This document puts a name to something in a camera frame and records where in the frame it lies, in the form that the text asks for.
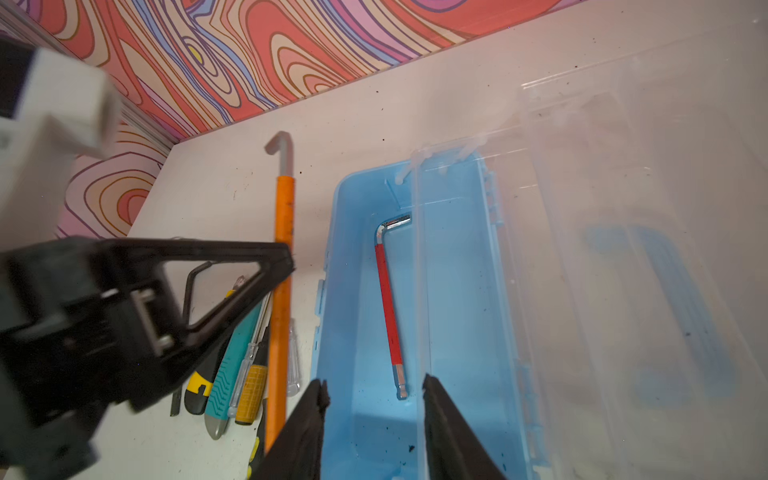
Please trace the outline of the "black hex key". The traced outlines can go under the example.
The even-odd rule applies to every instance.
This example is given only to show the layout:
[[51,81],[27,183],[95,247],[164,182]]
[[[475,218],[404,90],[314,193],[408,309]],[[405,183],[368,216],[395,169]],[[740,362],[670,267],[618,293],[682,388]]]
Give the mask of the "black hex key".
[[[195,268],[193,268],[187,275],[185,283],[184,298],[182,303],[182,317],[186,322],[189,322],[192,300],[194,293],[194,284],[196,277],[203,271],[209,269],[213,265],[212,262],[204,262]],[[170,416],[176,417],[180,414],[181,401],[182,401],[183,386],[179,386],[172,394]]]

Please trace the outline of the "yellow black utility knife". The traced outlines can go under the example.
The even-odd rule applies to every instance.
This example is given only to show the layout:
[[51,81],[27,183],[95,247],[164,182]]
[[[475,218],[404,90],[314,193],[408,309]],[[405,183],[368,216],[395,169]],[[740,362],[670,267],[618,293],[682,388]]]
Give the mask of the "yellow black utility knife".
[[202,415],[205,412],[228,343],[229,337],[206,357],[190,377],[183,395],[184,406],[188,413]]

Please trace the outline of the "teal utility knife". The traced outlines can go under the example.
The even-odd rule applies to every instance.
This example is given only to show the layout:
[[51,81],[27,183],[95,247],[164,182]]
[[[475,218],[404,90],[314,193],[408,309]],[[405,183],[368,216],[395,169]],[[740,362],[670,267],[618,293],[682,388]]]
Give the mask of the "teal utility knife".
[[229,408],[236,381],[245,359],[248,346],[261,317],[262,303],[247,314],[233,331],[219,369],[204,413],[205,428],[213,440],[219,440],[229,422]]

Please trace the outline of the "orange hex key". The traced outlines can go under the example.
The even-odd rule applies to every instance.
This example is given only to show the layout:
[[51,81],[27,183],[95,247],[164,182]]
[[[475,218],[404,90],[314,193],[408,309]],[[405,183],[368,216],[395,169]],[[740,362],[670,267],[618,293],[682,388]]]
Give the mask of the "orange hex key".
[[[269,155],[279,155],[276,190],[275,240],[292,252],[294,239],[294,146],[291,135],[279,131],[266,144]],[[268,363],[268,403],[264,420],[264,451],[269,452],[286,421],[289,334],[291,318],[291,280],[287,278],[273,293]]]

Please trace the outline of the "red hex key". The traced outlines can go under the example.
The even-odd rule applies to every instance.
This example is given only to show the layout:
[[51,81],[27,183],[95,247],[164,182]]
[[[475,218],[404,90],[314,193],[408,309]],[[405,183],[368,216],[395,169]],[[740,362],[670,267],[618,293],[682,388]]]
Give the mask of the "red hex key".
[[396,398],[400,401],[406,400],[408,398],[408,388],[402,349],[400,345],[394,295],[384,242],[388,232],[404,227],[410,222],[410,214],[401,215],[399,217],[395,217],[393,219],[382,222],[376,229],[374,246],[382,307],[385,319],[387,343],[393,371],[393,380],[396,389]]

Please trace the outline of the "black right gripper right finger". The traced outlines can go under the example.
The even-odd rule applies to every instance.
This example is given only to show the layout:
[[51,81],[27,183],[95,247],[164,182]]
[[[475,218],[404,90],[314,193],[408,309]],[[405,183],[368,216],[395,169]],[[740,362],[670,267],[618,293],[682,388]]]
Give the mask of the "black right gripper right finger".
[[504,479],[440,380],[423,381],[424,433],[430,479]]

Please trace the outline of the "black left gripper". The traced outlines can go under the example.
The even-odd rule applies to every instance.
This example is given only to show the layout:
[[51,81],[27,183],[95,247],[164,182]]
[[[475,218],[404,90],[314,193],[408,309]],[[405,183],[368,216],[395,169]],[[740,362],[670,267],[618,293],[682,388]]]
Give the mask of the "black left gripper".
[[66,239],[1,257],[1,463],[66,479],[97,459],[113,404],[143,410],[177,385],[179,314],[165,243]]

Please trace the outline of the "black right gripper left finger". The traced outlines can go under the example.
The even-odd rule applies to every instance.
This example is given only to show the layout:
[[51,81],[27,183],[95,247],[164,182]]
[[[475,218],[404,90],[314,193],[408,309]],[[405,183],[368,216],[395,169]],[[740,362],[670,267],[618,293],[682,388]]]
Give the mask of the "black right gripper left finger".
[[277,440],[249,462],[248,479],[320,479],[327,382],[314,379],[296,404]]

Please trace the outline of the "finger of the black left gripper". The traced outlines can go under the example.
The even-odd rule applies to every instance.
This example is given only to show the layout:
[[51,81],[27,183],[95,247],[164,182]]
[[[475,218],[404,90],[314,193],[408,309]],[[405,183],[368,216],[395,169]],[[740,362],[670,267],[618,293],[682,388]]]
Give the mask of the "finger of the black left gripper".
[[[131,368],[187,372],[294,270],[289,247],[281,243],[123,239],[95,245],[102,284],[115,290],[109,321],[118,351]],[[233,296],[219,301],[191,324],[182,319],[168,263],[251,264],[256,272]]]

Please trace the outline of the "black yellow grip screwdriver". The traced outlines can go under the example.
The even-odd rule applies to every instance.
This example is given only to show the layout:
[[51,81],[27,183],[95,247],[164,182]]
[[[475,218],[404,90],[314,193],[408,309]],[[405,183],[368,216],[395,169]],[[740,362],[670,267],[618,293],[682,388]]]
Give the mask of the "black yellow grip screwdriver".
[[265,413],[262,413],[259,425],[257,427],[257,436],[256,440],[253,446],[253,449],[250,454],[248,467],[247,467],[247,475],[246,479],[251,480],[253,478],[253,474],[258,469],[260,463],[262,462],[264,458],[264,437],[265,437]]

